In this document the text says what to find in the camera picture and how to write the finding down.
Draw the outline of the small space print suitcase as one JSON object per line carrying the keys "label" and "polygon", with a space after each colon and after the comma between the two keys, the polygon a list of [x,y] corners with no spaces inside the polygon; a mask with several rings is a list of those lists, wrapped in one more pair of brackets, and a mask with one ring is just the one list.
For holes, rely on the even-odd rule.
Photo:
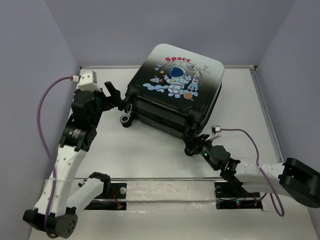
{"label": "small space print suitcase", "polygon": [[167,43],[156,45],[127,85],[122,126],[139,120],[183,140],[186,155],[198,154],[224,72],[219,60]]}

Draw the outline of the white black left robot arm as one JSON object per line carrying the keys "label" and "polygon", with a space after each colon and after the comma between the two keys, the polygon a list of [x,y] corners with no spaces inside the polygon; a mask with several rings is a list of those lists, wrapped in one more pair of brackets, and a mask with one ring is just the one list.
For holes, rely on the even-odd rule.
{"label": "white black left robot arm", "polygon": [[118,107],[121,93],[110,81],[105,82],[106,96],[98,87],[78,88],[71,104],[71,114],[59,140],[57,156],[51,159],[52,172],[41,197],[22,219],[51,239],[67,239],[74,232],[79,214],[96,198],[111,191],[111,177],[93,172],[74,194],[70,194],[76,173],[97,135],[103,112]]}

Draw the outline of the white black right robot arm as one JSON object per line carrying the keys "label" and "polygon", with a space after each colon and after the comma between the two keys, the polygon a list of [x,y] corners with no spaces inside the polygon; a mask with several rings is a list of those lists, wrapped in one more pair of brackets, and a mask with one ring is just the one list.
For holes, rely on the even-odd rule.
{"label": "white black right robot arm", "polygon": [[262,192],[290,197],[309,208],[320,206],[320,173],[295,158],[288,158],[284,163],[258,165],[232,158],[224,146],[213,145],[207,134],[182,140],[185,153],[201,155],[230,183],[235,196]]}

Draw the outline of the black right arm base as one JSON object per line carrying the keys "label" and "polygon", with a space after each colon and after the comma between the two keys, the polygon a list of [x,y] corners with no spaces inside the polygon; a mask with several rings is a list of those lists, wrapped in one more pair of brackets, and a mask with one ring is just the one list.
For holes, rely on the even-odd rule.
{"label": "black right arm base", "polygon": [[214,196],[217,210],[262,210],[263,204],[259,192],[235,190],[231,183],[218,181],[214,183]]}

